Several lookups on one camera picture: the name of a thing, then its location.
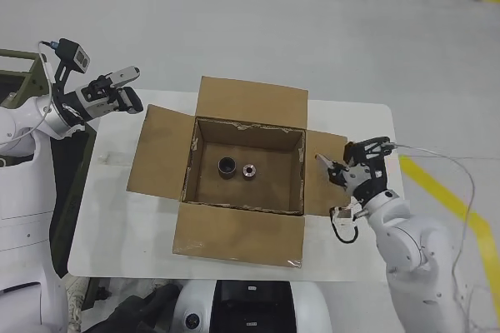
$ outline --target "box flap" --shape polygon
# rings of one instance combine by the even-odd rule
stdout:
[[[172,253],[300,267],[303,216],[180,204]]]
[[[308,125],[308,91],[202,77],[197,116],[305,129]]]
[[[127,190],[179,199],[193,126],[192,116],[148,105]]]
[[[344,146],[348,140],[346,137],[330,133],[306,131],[306,171],[304,196],[306,215],[329,216],[329,209],[333,206],[347,206],[350,196],[337,185],[328,180],[328,174],[315,159],[317,153],[343,162]]]

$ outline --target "tape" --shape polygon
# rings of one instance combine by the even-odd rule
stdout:
[[[106,152],[98,157],[98,164],[115,166],[115,167],[131,167],[133,164],[134,154],[126,152]]]

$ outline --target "black panel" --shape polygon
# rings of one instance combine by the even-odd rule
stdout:
[[[291,284],[286,281],[217,281],[212,333],[296,333]]]

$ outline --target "metal ring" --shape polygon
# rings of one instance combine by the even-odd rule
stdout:
[[[242,169],[242,175],[247,181],[252,180],[256,176],[256,167],[253,164],[247,164]]]

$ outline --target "white cable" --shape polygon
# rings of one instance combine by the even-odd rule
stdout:
[[[409,148],[409,149],[417,150],[417,151],[420,151],[420,152],[427,152],[427,153],[432,154],[432,155],[437,156],[437,157],[446,158],[446,159],[454,162],[455,164],[457,164],[461,169],[463,169],[465,171],[465,173],[467,173],[468,179],[470,180],[470,183],[472,185],[472,193],[471,193],[468,205],[467,205],[467,211],[465,213],[465,223],[463,224],[463,229],[462,229],[461,244],[459,245],[459,251],[457,252],[458,254],[457,254],[456,258],[454,259],[454,261],[452,263],[452,280],[453,280],[453,284],[454,284],[453,299],[459,304],[459,306],[461,307],[461,310],[462,310],[463,314],[465,315],[465,331],[466,332],[469,332],[469,330],[470,330],[469,323],[472,324],[472,327],[475,330],[478,330],[480,332],[500,331],[500,328],[482,328],[482,327],[478,326],[474,321],[472,321],[470,319],[470,308],[471,308],[471,303],[472,303],[474,288],[476,286],[472,287],[472,290],[470,291],[470,293],[468,295],[468,298],[467,298],[467,303],[468,304],[467,304],[467,308],[466,309],[463,307],[463,304],[458,299],[458,279],[456,278],[455,272],[456,272],[456,267],[458,265],[459,258],[461,257],[461,254],[463,253],[463,247],[465,245],[465,237],[467,235],[467,229],[468,229],[468,221],[470,219],[470,213],[471,213],[471,210],[473,208],[474,197],[476,196],[476,184],[474,183],[473,175],[468,171],[468,169],[460,161],[458,161],[455,158],[452,158],[452,157],[449,157],[449,156],[446,156],[446,155],[443,155],[443,154],[439,154],[438,152],[433,152],[433,151],[430,151],[430,150],[424,149],[424,148],[411,147],[411,146],[408,146],[408,145],[402,145],[402,144],[398,144],[398,143],[391,143],[391,145],[393,145],[395,147]],[[497,295],[494,295],[493,293],[491,293],[491,295],[492,295],[493,299],[498,304],[500,304],[498,302],[498,300],[497,300]]]
[[[35,131],[39,126],[41,126],[41,124],[44,122],[44,119],[47,117],[47,114],[50,112],[50,107],[52,106],[52,82],[50,81],[50,75],[47,72],[47,67],[45,65],[46,63],[43,59],[43,53],[41,52],[41,44],[44,45],[43,41],[37,42],[37,53],[39,54],[39,58],[41,59],[42,69],[44,70],[44,76],[46,77],[48,83],[48,105],[44,109],[41,121],[35,127],[31,128],[29,131],[27,131],[26,133],[22,134],[19,137],[14,137],[11,140],[0,142],[0,145],[18,141],[23,137],[27,137],[28,135],[32,134],[33,131]]]

